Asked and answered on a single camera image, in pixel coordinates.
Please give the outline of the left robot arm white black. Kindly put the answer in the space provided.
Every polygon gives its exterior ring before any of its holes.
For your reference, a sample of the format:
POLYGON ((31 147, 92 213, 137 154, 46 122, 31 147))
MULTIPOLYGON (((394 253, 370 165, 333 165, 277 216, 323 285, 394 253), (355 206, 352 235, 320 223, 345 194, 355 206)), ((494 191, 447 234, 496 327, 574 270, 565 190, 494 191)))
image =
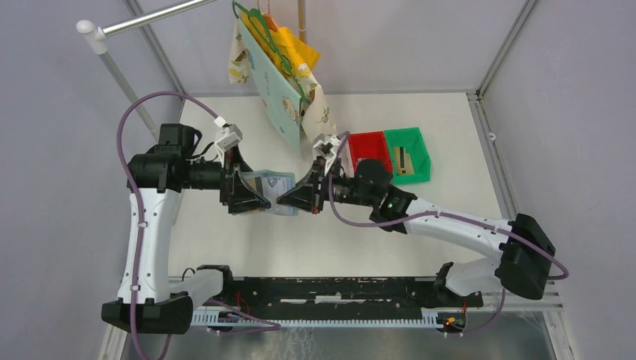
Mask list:
POLYGON ((172 227, 186 190, 218 191, 231 215, 270 209, 272 204, 245 181, 242 134, 225 125, 212 144, 219 155, 206 160, 195 152, 202 134, 183 124, 164 124, 158 143, 127 163, 131 228, 127 261, 116 299, 104 303, 101 318, 126 332, 183 335, 194 310, 211 299, 228 305, 236 295, 227 265, 201 265, 192 277, 172 282, 168 259, 172 227))

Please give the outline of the gold black striped card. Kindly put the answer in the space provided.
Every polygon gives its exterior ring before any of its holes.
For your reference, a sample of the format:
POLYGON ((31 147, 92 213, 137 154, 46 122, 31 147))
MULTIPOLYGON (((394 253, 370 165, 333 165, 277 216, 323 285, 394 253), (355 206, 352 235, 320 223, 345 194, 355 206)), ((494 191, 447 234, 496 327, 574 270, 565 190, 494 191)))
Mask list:
POLYGON ((246 182, 253 188, 253 190, 256 193, 258 193, 259 195, 263 195, 264 194, 263 180, 262 180, 261 177, 248 178, 246 180, 246 182))

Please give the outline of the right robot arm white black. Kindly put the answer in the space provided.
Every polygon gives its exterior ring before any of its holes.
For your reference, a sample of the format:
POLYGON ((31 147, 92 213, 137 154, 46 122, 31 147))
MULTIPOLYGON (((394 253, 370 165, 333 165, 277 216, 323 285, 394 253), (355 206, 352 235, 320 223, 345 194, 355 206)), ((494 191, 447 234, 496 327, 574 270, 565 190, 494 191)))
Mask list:
POLYGON ((447 262, 437 272, 433 297, 443 306, 500 290, 529 300, 543 298, 555 248, 533 217, 476 217, 440 207, 393 185, 392 174, 378 160, 363 160, 352 177, 341 173, 338 162, 326 165, 318 157, 277 204, 315 215, 325 203, 367 206, 372 209, 368 228, 433 237, 481 254, 471 262, 447 262))

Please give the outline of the blue white printed card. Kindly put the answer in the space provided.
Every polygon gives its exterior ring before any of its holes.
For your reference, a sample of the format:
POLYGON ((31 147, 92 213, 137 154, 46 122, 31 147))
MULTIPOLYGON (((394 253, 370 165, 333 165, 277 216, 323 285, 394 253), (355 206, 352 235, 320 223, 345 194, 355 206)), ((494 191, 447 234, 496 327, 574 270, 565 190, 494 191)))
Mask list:
POLYGON ((277 205, 277 198, 285 194, 292 186, 292 179, 287 176, 268 176, 262 178, 264 196, 271 204, 277 205))

